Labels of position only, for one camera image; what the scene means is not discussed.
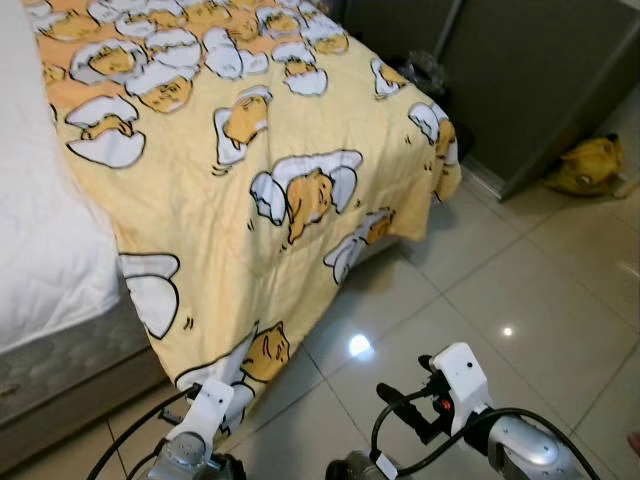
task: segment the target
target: plastic bag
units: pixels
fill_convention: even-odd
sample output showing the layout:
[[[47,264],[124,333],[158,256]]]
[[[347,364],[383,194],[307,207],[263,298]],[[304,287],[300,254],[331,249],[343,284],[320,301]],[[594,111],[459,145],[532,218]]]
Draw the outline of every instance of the plastic bag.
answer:
[[[612,181],[622,171],[622,147],[618,135],[586,140],[560,157],[560,165],[543,184],[560,192],[594,196],[612,192]]]
[[[409,52],[409,60],[398,67],[398,73],[430,97],[446,93],[444,68],[429,52]]]

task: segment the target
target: glossy floor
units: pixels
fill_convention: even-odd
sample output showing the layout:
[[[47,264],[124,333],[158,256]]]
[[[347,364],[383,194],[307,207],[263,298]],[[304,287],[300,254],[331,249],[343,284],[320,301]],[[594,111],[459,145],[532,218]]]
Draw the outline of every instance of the glossy floor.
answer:
[[[433,210],[426,241],[354,270],[224,448],[244,461],[250,479],[323,479],[332,459],[367,448],[383,407],[378,382],[415,389],[425,379],[418,355],[465,341],[496,405],[551,419],[602,478],[640,478],[640,459],[625,441],[640,430],[639,203],[638,191],[625,201],[594,202],[534,187],[497,204],[466,181]],[[363,338],[370,344],[364,350]],[[111,439],[172,391],[166,386],[125,406],[14,477],[85,478]],[[167,428],[157,420],[146,425],[101,478],[123,480]],[[426,453],[393,420],[381,441],[405,464]],[[415,478],[498,477],[484,459],[456,448]]]

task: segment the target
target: white mattress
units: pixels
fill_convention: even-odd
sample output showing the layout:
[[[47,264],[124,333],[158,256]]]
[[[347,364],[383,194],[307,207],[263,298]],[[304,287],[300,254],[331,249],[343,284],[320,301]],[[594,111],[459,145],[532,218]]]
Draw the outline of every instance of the white mattress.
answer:
[[[119,299],[109,219],[62,157],[19,0],[0,15],[0,353]]]

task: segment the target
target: cartoon print blanket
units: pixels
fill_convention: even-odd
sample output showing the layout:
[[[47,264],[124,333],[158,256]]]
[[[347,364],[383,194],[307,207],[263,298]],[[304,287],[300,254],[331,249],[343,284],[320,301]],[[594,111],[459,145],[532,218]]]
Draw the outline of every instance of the cartoon print blanket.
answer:
[[[460,181],[446,114],[299,0],[26,0],[66,158],[181,388],[288,361],[350,267]]]

